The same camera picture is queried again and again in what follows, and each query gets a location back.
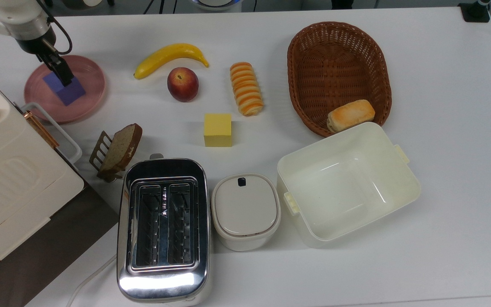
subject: yellow cube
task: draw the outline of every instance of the yellow cube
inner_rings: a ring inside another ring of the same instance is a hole
[[[230,113],[206,113],[204,115],[204,144],[206,147],[232,146]]]

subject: purple cube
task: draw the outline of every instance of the purple cube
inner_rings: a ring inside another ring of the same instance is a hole
[[[72,82],[67,86],[62,85],[62,82],[54,72],[43,77],[43,81],[45,81],[54,94],[56,94],[66,106],[76,101],[80,96],[86,94],[76,76],[72,78]]]

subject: wicker basket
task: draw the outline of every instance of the wicker basket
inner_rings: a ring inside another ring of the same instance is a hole
[[[380,47],[347,23],[315,23],[295,35],[288,54],[289,93],[298,116],[320,136],[330,136],[327,115],[367,99],[382,126],[390,114],[391,89]]]

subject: banana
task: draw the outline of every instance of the banana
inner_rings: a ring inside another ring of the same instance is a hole
[[[174,43],[156,50],[138,65],[134,77],[136,79],[145,78],[152,74],[160,66],[175,60],[176,58],[192,58],[208,67],[210,64],[204,58],[202,51],[190,43]]]

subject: toast slice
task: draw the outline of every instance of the toast slice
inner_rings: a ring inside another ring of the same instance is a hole
[[[136,153],[142,134],[143,129],[138,124],[128,125],[115,133],[97,176],[112,181],[116,173],[124,171]]]

